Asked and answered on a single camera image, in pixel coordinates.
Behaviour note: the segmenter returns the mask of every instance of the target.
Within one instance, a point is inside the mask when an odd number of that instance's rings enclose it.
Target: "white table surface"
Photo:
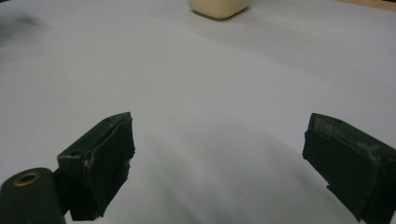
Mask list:
[[[395,96],[391,11],[255,0],[211,21],[187,0],[0,5],[1,182],[55,170],[101,119],[133,115],[130,178],[96,223],[357,223],[303,160],[304,132],[316,112],[396,147]]]

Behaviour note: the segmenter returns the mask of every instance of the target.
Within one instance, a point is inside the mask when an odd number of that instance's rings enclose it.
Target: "beige object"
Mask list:
[[[190,0],[192,10],[207,17],[224,20],[242,11],[251,0]]]

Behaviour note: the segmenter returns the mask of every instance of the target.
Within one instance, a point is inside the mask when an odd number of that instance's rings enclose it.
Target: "white surface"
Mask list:
[[[356,223],[302,159],[310,114],[396,147],[394,12],[256,0],[217,22],[187,0],[12,0],[0,23],[1,182],[132,112],[130,179],[96,223]]]

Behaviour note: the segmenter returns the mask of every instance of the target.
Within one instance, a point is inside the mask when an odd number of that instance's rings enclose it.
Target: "cream-colored block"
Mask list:
[[[242,11],[251,0],[190,0],[192,10],[207,17],[224,20]]]

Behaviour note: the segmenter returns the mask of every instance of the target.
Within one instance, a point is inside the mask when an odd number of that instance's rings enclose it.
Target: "screw hole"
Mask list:
[[[21,175],[14,181],[14,185],[17,187],[22,187],[26,185],[30,185],[37,181],[37,179],[40,178],[40,173],[38,172],[32,172],[32,173],[27,173],[24,175]]]

